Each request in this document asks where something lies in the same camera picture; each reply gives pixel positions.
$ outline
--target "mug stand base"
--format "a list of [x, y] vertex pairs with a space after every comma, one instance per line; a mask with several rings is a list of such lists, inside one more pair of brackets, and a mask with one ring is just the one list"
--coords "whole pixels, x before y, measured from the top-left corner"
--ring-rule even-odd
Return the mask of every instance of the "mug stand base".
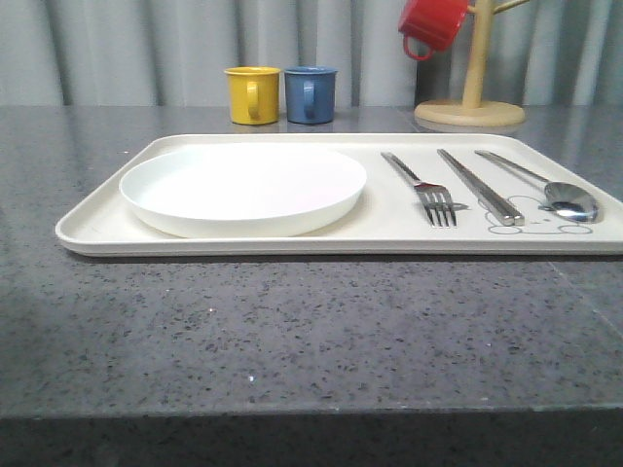
[[415, 110], [418, 119], [451, 126], [513, 126], [526, 119], [524, 109], [505, 102], [483, 101], [468, 109], [459, 100], [429, 100]]

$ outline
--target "curtain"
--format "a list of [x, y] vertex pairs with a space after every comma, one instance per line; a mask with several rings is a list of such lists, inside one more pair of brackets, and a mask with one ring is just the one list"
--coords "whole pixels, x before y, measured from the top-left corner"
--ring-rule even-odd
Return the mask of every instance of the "curtain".
[[[415, 62], [406, 0], [0, 0], [0, 105], [227, 106], [223, 70], [338, 68], [337, 105], [460, 98], [473, 18]], [[495, 16], [484, 97], [623, 103], [623, 1], [531, 0]]]

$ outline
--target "blue mug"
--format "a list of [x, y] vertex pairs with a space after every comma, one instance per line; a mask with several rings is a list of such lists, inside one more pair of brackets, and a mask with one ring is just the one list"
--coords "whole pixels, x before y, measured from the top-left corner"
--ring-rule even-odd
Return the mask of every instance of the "blue mug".
[[337, 72], [327, 66], [295, 66], [283, 70], [289, 122], [315, 125], [333, 120]]

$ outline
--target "white tray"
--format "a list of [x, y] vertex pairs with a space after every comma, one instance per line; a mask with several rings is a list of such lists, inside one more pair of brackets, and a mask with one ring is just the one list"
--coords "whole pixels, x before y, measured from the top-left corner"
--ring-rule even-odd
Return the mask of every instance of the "white tray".
[[[130, 168], [189, 145], [298, 143], [331, 148], [360, 161], [368, 182], [357, 205], [321, 230], [293, 237], [179, 238], [139, 221], [122, 199], [118, 184]], [[522, 228], [503, 227], [437, 155], [444, 148], [526, 215]], [[538, 185], [473, 153], [500, 153], [552, 180], [590, 192], [603, 214], [580, 225], [538, 209]], [[431, 228], [413, 190], [380, 155], [390, 151], [423, 180], [446, 185], [457, 203], [458, 228]], [[279, 254], [620, 254], [623, 203], [515, 139], [488, 134], [341, 133], [195, 134], [158, 139], [71, 209], [55, 227], [61, 244], [87, 256], [204, 256]]]

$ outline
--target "cup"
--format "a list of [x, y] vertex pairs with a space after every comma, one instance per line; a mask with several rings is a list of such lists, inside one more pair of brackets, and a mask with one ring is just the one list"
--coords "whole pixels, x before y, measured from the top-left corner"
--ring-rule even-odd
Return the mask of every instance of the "cup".
[[225, 70], [232, 122], [265, 125], [279, 120], [280, 71], [270, 66], [239, 66]]
[[289, 122], [315, 125], [333, 120], [337, 72], [328, 66], [295, 66], [283, 71]]
[[[398, 30], [404, 35], [402, 47], [415, 60], [431, 58], [435, 51], [448, 49], [463, 23], [469, 0], [409, 0], [402, 11]], [[424, 55], [409, 49], [413, 37], [428, 46]]]

